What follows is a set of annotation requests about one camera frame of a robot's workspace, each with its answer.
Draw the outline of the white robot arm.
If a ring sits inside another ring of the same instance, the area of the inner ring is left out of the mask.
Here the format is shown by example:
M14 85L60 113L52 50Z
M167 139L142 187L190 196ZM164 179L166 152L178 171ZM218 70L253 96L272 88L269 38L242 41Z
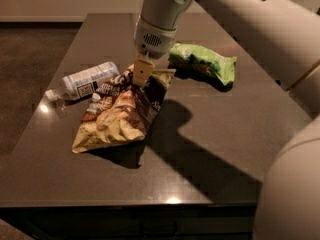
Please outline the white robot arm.
M256 210L253 240L320 239L320 16L290 0L144 0L133 81L142 86L197 2L312 121L279 152Z

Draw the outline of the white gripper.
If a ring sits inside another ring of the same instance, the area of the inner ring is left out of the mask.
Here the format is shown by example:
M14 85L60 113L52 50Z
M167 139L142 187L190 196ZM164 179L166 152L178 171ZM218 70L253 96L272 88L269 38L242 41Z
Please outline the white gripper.
M134 42L139 54L159 59L165 55L175 37L177 24L170 18L161 19L157 23L148 21L140 15L134 33ZM133 84L143 87L153 72L155 65L152 61L136 59L133 69Z

